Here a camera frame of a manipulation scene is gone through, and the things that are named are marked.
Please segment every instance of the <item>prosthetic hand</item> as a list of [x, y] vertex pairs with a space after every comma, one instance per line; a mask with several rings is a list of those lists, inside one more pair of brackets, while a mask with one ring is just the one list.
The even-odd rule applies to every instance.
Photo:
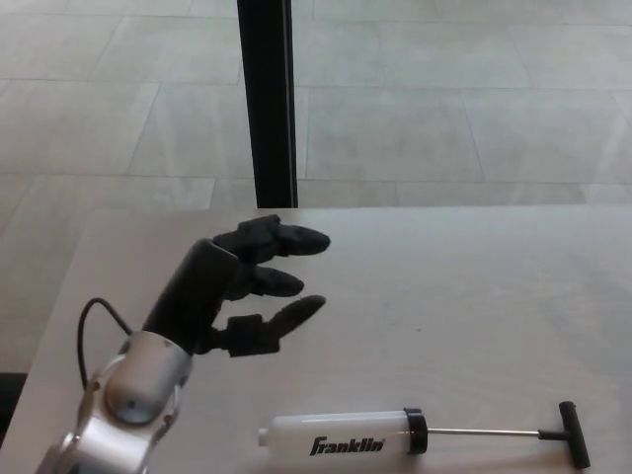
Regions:
[[175, 423], [179, 393], [193, 356], [224, 349], [231, 356], [279, 351], [279, 340], [323, 304], [307, 296], [285, 306], [270, 321], [262, 315], [232, 317], [224, 330], [212, 327], [224, 299], [253, 293], [293, 296], [298, 278], [258, 264], [274, 256], [314, 255], [329, 238], [286, 226], [275, 215], [243, 222], [212, 240], [199, 240], [160, 295], [141, 331], [88, 383], [75, 430], [46, 454], [37, 474], [141, 474], [160, 438]]

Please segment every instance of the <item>black cable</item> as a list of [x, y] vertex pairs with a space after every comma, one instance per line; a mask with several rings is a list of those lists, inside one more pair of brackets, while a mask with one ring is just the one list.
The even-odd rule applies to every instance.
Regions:
[[83, 310], [81, 311], [81, 316], [79, 316], [79, 324], [77, 325], [77, 363], [79, 364], [79, 375], [81, 376], [81, 385], [83, 386], [84, 390], [88, 387], [88, 375], [86, 373], [86, 359], [83, 354], [83, 334], [84, 328], [86, 326], [86, 318], [90, 313], [90, 309], [95, 304], [101, 304], [104, 308], [106, 308], [106, 310], [108, 310], [110, 315], [117, 322], [118, 326], [123, 329], [128, 336], [133, 332], [107, 300], [103, 298], [92, 298], [86, 303]]

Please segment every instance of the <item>black pole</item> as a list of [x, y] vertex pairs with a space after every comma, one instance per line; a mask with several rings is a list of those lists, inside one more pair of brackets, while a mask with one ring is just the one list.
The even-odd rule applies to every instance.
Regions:
[[298, 207], [291, 0], [237, 0], [257, 206]]

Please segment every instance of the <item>white table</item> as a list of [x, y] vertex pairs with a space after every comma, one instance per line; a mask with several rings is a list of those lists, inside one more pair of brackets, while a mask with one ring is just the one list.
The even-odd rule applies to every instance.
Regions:
[[[74, 338], [84, 303], [106, 297], [139, 327], [197, 238], [253, 214], [93, 216], [41, 340], [0, 472], [33, 473], [74, 423], [81, 397]], [[422, 408], [436, 428], [537, 430], [559, 426], [563, 400], [578, 405], [592, 472], [632, 472], [632, 209], [280, 214], [332, 237], [322, 256], [275, 261], [305, 280], [305, 294], [323, 294], [328, 304], [277, 355], [198, 357], [182, 416], [158, 446], [152, 474], [267, 472], [256, 432], [277, 415], [408, 406]], [[217, 324], [230, 315], [270, 316], [285, 303], [251, 296], [225, 304]], [[88, 327], [92, 370], [122, 337], [103, 312]], [[572, 472], [564, 449], [535, 439], [434, 436], [407, 470]]]

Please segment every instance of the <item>gray floor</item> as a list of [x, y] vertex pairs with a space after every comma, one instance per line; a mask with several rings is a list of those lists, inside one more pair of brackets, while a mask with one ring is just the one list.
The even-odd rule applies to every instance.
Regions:
[[[630, 0], [294, 17], [302, 205], [632, 201]], [[254, 205], [235, 0], [0, 0], [0, 144], [0, 370], [22, 370], [92, 209]]]

